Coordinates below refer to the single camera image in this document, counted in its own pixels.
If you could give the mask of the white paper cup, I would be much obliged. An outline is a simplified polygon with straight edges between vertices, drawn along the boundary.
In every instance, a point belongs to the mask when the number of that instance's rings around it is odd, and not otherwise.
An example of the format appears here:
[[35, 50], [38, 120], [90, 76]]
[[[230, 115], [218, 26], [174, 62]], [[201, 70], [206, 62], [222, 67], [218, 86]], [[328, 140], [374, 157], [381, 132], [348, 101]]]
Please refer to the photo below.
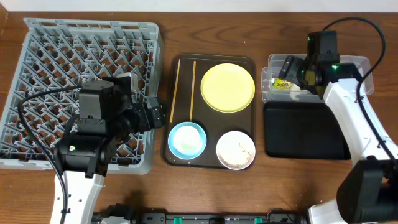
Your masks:
[[180, 152], [193, 152], [200, 143], [200, 134], [192, 126], [178, 128], [174, 135], [174, 147]]

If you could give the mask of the white bowl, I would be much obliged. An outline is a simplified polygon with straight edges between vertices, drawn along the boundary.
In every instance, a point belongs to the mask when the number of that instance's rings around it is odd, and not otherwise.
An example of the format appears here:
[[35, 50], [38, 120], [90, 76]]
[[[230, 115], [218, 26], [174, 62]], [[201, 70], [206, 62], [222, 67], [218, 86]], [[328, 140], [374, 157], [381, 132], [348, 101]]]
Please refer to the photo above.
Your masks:
[[226, 168], [243, 170], [254, 161], [256, 148], [254, 141], [246, 133], [229, 131], [216, 143], [216, 155]]

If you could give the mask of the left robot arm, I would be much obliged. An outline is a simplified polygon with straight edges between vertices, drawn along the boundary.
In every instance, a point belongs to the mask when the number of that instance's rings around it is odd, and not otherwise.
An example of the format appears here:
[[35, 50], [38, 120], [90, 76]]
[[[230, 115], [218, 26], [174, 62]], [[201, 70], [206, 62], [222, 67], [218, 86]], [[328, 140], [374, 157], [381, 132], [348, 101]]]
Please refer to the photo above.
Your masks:
[[89, 223], [117, 143], [164, 124], [156, 97], [133, 102], [131, 76], [82, 83], [79, 113], [68, 120], [54, 149], [62, 183], [55, 185], [51, 223]]

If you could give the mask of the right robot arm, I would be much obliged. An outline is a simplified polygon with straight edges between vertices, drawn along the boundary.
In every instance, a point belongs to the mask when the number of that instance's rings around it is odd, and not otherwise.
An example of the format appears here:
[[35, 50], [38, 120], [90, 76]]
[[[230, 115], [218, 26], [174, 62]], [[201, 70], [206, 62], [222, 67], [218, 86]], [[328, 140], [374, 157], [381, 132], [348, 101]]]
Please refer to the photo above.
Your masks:
[[335, 31], [308, 35], [305, 59], [289, 55], [279, 78], [323, 99], [346, 139], [353, 168], [329, 202], [308, 210], [308, 223], [397, 220], [397, 145], [386, 134], [362, 88], [365, 76], [342, 63]]

